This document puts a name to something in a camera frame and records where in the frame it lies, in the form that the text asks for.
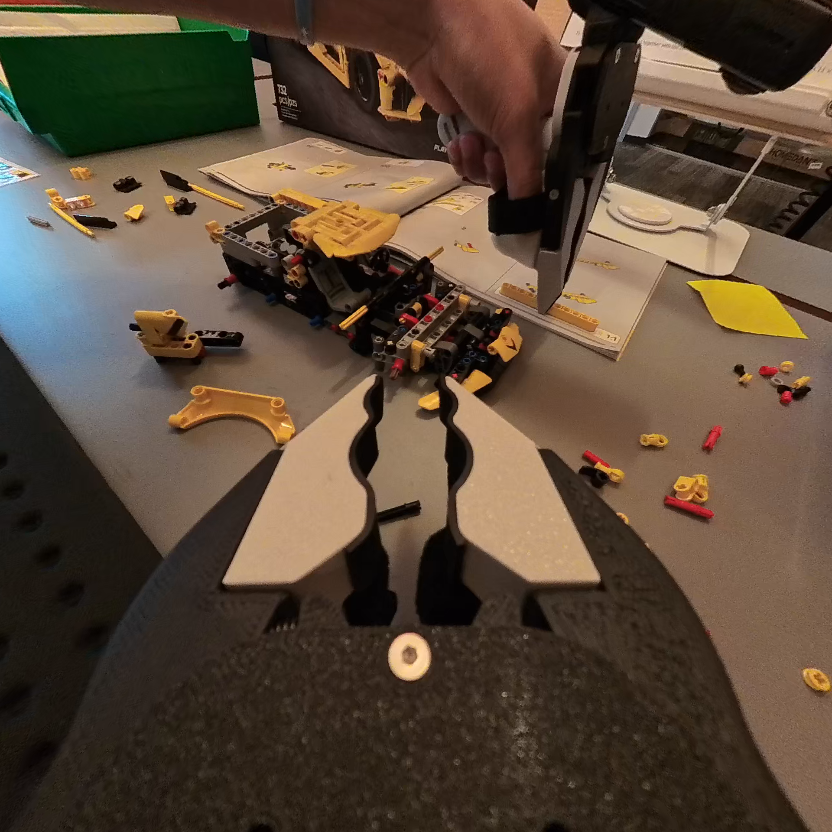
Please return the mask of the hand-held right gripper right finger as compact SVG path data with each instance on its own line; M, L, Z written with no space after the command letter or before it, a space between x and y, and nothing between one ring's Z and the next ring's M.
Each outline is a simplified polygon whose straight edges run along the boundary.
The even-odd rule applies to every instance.
M419 562L419 621L471 625L510 601L510 617L545 625L539 595L598 589L598 568L535 442L450 377L438 394L447 508Z

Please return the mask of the yellow brick beam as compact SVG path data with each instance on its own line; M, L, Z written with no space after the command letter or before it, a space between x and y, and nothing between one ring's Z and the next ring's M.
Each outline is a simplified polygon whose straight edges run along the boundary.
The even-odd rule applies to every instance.
M541 311L537 307L536 293L530 289L504 282L499 287L498 293L502 297L510 299L521 306L525 306L539 315L556 319L588 334L595 334L598 330L599 321L597 318L577 311L569 306L555 303L547 310Z

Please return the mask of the yellow curved panel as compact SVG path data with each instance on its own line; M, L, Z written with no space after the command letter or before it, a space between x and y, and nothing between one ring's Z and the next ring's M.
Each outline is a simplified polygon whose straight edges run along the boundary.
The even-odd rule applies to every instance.
M168 417L173 429L192 429L217 419L246 419L266 428L278 445L296 435L294 421L280 397L204 385L193 387L191 397L185 407Z

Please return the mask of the yellow black toy car model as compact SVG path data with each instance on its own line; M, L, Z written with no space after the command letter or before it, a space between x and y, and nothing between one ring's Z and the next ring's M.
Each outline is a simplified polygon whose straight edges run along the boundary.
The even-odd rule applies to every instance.
M519 355L514 313L441 276L441 249L395 252L399 224L355 201L285 189L257 212L205 228L228 270L218 289L242 287L304 316L390 380L432 373L482 397Z

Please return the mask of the small yellow brick assembly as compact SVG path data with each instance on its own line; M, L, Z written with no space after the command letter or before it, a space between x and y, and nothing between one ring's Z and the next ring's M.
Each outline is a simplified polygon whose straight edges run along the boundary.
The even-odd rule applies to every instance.
M189 329L189 322L174 309L136 310L130 331L157 363L187 362L198 365L212 349L234 350L244 344L244 334L228 329Z

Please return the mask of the grey desk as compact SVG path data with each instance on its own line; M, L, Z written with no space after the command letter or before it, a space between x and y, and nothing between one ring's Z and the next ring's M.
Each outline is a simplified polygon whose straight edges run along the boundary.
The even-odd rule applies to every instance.
M39 174L2 188L2 337L162 555L274 447L242 420L172 430L167 419L193 386L274 393L302 430L372 371L305 318L217 289L227 270L204 223L239 212L200 200L180 217L164 206L161 168L228 194L199 169L302 137L277 121L271 81L256 89L258 127L78 161L2 116L2 157ZM74 166L93 178L73 180ZM142 187L116 192L125 176ZM117 228L86 237L49 208L50 188L91 195L96 206L68 213ZM130 223L135 204L145 217ZM600 496L629 516L696 609L806 825L830 830L830 695L801 679L808 666L830 673L830 254L753 228L737 276L796 302L808 338L721 330L687 285L694 277L668 267L620 360L526 326L517 363L487 400L570 468L590 450L625 471ZM198 365L159 364L130 331L139 309L174 309L190 330L239 331L244 344ZM785 360L813 379L785 407L759 381L738 387L731 371ZM716 424L722 435L703 452ZM666 448L641 447L653 432ZM679 476L698 473L709 478L710 521L663 504Z

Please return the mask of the person's left hand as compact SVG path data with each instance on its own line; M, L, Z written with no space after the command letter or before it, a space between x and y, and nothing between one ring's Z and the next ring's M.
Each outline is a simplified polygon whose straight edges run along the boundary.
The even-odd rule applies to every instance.
M553 113L565 57L525 2L405 1L388 45L440 115L472 129L446 143L471 182L511 200L543 189L543 127Z

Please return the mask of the wooden document stand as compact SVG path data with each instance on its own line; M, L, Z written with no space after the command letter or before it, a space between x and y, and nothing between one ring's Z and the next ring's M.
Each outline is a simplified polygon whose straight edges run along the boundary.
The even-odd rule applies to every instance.
M726 214L754 172L781 138L830 142L831 50L799 81L783 91L740 94L731 91L722 71L705 57L657 32L640 37L640 65L623 136L641 107L705 117L706 127L750 129L759 143L751 171L733 192L707 210L650 195L623 184L616 151L589 232L659 256L705 276L727 276L744 252L750 234Z

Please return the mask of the yellow paper note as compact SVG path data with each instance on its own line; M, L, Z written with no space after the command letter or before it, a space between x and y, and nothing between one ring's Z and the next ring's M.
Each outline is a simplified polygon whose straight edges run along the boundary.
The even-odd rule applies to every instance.
M720 327L748 335L807 339L775 295L764 286L726 279L687 282Z

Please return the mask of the open instruction booklet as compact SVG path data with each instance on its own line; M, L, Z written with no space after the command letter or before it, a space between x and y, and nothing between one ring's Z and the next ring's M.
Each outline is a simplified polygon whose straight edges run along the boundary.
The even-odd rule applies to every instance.
M588 334L498 293L504 282L536 293L536 272L497 251L487 223L491 192L464 182L445 162L364 155L307 137L200 172L259 198L294 189L397 214L400 223L390 245L401 255L417 259L442 246L436 267L443 278L614 360L620 359L666 271L659 256L588 233L556 302L598 319L597 332Z

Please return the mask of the black perforated pad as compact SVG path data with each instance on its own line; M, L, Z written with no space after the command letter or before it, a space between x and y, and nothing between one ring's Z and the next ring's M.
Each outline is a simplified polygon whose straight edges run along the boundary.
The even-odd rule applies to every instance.
M1 346L1 829L57 754L161 556Z

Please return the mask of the pile of small brick pins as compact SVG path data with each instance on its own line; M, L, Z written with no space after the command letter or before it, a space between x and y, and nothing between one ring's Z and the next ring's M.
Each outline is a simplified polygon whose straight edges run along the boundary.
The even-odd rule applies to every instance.
M759 381L776 393L777 400L784 407L804 400L812 391L812 376L797 375L795 363L789 360L778 364L763 364L755 370L738 363L731 371L738 387L748 390Z

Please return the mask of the toy car box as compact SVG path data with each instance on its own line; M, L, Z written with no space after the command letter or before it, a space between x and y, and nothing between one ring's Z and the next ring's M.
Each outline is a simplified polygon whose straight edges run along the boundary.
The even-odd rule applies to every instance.
M439 114L389 57L276 36L265 47L284 123L390 156L448 160Z

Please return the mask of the thin yellow axle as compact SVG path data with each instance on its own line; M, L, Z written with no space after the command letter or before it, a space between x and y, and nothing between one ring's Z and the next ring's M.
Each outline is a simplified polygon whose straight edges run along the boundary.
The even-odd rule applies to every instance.
M63 221L67 222L72 228L79 231L81 234L84 234L86 237L95 239L96 234L95 232L88 228L86 225L80 223L72 214L68 213L64 209L58 207L55 204L49 204L49 208Z

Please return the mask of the green plastic bin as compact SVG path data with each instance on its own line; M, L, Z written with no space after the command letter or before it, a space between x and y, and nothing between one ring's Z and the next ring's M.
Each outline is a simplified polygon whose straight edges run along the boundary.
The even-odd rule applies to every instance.
M109 13L58 3L3 8ZM248 33L176 18L176 33L1 37L2 113L69 157L258 125Z

